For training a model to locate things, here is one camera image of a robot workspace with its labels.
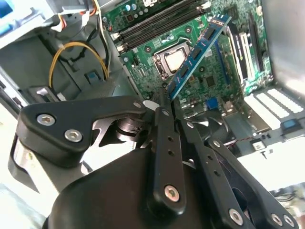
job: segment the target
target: motherboard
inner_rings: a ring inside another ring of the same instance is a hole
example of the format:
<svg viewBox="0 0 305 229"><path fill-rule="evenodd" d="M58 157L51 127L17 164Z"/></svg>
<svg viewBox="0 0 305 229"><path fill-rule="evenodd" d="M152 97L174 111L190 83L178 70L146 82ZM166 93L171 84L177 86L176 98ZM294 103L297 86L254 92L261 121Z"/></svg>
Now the motherboard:
<svg viewBox="0 0 305 229"><path fill-rule="evenodd" d="M209 21L232 17L178 97L186 117L225 112L273 80L260 0L129 0L104 14L144 100L167 87Z"/></svg>

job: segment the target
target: metal screw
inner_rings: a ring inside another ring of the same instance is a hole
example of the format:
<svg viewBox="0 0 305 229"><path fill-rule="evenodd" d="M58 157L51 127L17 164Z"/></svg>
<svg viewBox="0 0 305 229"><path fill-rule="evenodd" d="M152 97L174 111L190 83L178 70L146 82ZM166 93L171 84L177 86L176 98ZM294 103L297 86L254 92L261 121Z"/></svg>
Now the metal screw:
<svg viewBox="0 0 305 229"><path fill-rule="evenodd" d="M65 132L65 138L70 142L80 142L82 135L78 130L67 130Z"/></svg>
<svg viewBox="0 0 305 229"><path fill-rule="evenodd" d="M166 110L162 110L162 113L165 114L166 116L170 115Z"/></svg>
<svg viewBox="0 0 305 229"><path fill-rule="evenodd" d="M180 198L178 190L171 185L168 185L164 189L165 195L168 199L170 199L172 202L177 202Z"/></svg>
<svg viewBox="0 0 305 229"><path fill-rule="evenodd" d="M49 114L41 114L37 117L37 122L41 125L50 126L55 123L55 118Z"/></svg>
<svg viewBox="0 0 305 229"><path fill-rule="evenodd" d="M295 223L287 215L284 215L284 219L291 227L295 227Z"/></svg>
<svg viewBox="0 0 305 229"><path fill-rule="evenodd" d="M217 141L213 141L213 143L214 143L214 145L215 145L215 146L220 147L219 142L217 142Z"/></svg>
<svg viewBox="0 0 305 229"><path fill-rule="evenodd" d="M271 214L271 217L275 223L277 223L279 226L283 225L283 222L276 214Z"/></svg>
<svg viewBox="0 0 305 229"><path fill-rule="evenodd" d="M133 105L135 105L135 106L138 107L138 108L141 108L141 107L142 107L141 104L139 104L138 102L134 102Z"/></svg>
<svg viewBox="0 0 305 229"><path fill-rule="evenodd" d="M26 158L27 158L27 160L29 160L29 161L33 160L33 154L32 154L32 153L27 153L27 154L26 154Z"/></svg>
<svg viewBox="0 0 305 229"><path fill-rule="evenodd" d="M194 125L190 122L187 122L187 125L190 127L190 128L194 128Z"/></svg>
<svg viewBox="0 0 305 229"><path fill-rule="evenodd" d="M231 219L239 226L244 224L243 218L242 216L239 214L238 211L236 211L235 209L231 208L229 210L229 214Z"/></svg>

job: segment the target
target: ram slot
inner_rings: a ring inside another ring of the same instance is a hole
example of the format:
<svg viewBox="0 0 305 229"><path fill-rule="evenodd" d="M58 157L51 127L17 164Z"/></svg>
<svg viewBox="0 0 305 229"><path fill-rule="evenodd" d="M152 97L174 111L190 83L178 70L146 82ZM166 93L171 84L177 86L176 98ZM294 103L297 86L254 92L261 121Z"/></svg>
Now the ram slot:
<svg viewBox="0 0 305 229"><path fill-rule="evenodd" d="M143 33L141 35L135 35L133 37L130 37L130 42L125 41L125 48L127 50L133 49L135 47L138 47L139 45L142 45L148 41L150 41L153 38L156 38L158 36L161 36L162 34L182 25L186 22L198 17L201 13L198 10L194 10L193 12L188 12L176 20L164 24L159 28L154 28L153 30L147 31L146 33Z"/></svg>
<svg viewBox="0 0 305 229"><path fill-rule="evenodd" d="M145 29L149 28L152 24L190 7L190 4L192 4L195 1L197 1L197 0L183 0L169 8L163 10L162 12L151 16L150 18L144 20L143 22L140 22L140 23L120 32L120 35L124 39L130 35L133 35L136 32L145 30Z"/></svg>

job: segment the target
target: cpu socket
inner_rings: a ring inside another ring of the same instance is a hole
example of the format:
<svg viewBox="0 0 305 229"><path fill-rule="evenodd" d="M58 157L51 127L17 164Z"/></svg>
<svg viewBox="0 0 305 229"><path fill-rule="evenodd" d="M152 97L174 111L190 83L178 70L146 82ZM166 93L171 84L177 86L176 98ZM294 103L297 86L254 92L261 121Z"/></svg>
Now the cpu socket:
<svg viewBox="0 0 305 229"><path fill-rule="evenodd" d="M153 54L154 64L162 80L167 80L176 73L190 52L189 44L189 40L178 42Z"/></svg>

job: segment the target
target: green circuit board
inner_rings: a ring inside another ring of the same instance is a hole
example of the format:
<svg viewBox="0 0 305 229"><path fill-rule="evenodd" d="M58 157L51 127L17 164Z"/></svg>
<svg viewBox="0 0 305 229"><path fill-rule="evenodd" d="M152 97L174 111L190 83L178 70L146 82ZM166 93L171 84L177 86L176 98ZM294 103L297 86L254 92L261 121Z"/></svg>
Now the green circuit board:
<svg viewBox="0 0 305 229"><path fill-rule="evenodd" d="M167 8L174 2L177 1L165 0L162 3L158 1L154 6L149 7L149 12L152 12L154 8L154 13L159 12L161 7ZM112 28L112 31L122 31L148 18L148 16L143 15L143 18L137 22L128 21L126 18L130 12L126 12L125 5L132 3L136 3L138 9L143 10L142 0L131 0L123 2L117 8L105 14L105 17L108 19L108 26ZM182 107L185 109L186 116L192 116L205 111L207 109L205 101L210 98L217 98L219 106L221 106L221 102L223 101L238 101L241 97L250 94L253 90L267 86L272 81L272 72L260 0L254 0L252 3L249 3L248 0L212 0L210 13L186 22L183 25L165 32L161 36L121 54L121 58L142 97L144 99L151 99L154 92L159 87L166 86L171 79L169 77L164 80L160 77L155 64L155 53L186 41L191 48L192 44L197 41L201 32L207 26L209 19L218 13L226 13L232 16L232 21L237 25L239 32L249 33L247 28L249 12L253 14L257 25L259 43L263 55L264 71L258 71L254 61L254 48L250 47L255 78L241 83L230 38L227 35L221 35L218 39L218 46L214 45L208 52L187 84L180 91L178 97ZM119 47L122 43L116 42L115 45Z"/></svg>
<svg viewBox="0 0 305 229"><path fill-rule="evenodd" d="M106 13L104 17L110 22L112 32L118 32L145 20L178 1L179 0L156 1L152 7L145 7L143 0L125 0L119 3L112 11Z"/></svg>

